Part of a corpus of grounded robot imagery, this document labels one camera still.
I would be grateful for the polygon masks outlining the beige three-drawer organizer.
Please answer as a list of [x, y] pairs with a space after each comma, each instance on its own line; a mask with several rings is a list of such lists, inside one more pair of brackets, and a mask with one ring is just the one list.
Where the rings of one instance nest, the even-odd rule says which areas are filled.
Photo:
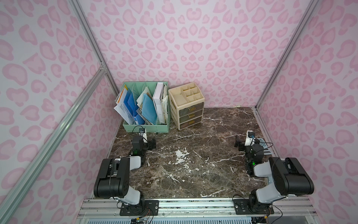
[[205, 98], [196, 83], [171, 88], [168, 94], [171, 117], [178, 130], [202, 122]]

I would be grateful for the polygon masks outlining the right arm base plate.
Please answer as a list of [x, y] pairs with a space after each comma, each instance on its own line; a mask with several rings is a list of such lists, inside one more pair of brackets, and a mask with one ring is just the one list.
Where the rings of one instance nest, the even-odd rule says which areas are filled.
[[249, 199], [234, 199], [236, 215], [271, 215], [274, 214], [272, 204], [252, 202]]

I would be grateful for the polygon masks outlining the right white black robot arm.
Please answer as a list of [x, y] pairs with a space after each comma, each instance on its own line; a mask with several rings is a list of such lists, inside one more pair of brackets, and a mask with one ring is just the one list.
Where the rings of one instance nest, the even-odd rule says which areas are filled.
[[267, 185], [251, 191], [245, 202], [252, 213], [271, 211], [273, 202], [287, 196], [311, 195], [314, 183], [297, 158], [270, 157], [263, 162], [263, 143], [255, 137], [255, 132], [248, 130], [244, 141], [235, 137], [234, 147], [244, 152], [245, 169], [250, 177], [267, 179]]

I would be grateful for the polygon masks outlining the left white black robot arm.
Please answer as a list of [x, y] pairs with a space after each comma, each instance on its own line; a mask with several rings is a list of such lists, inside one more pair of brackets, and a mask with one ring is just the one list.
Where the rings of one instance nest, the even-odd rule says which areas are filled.
[[156, 140], [148, 140], [146, 130], [140, 128], [139, 134], [132, 137], [131, 144], [132, 150], [127, 157], [103, 159], [94, 185], [94, 196], [143, 208], [144, 196], [130, 186], [130, 171], [144, 165], [146, 152], [156, 148]]

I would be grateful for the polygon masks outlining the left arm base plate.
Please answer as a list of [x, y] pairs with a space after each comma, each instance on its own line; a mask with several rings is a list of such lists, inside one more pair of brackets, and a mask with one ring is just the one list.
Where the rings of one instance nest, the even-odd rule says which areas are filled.
[[159, 200], [145, 200], [138, 205], [122, 204], [120, 208], [120, 216], [157, 216], [159, 209]]

